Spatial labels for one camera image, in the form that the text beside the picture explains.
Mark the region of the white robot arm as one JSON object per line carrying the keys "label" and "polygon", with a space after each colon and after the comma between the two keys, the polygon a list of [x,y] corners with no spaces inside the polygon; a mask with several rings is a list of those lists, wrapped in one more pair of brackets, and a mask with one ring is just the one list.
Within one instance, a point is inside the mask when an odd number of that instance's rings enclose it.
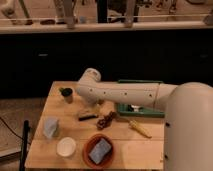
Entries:
{"label": "white robot arm", "polygon": [[89,104],[107,100],[163,112],[163,170],[213,171],[213,86],[106,83],[98,70],[88,68],[75,91]]}

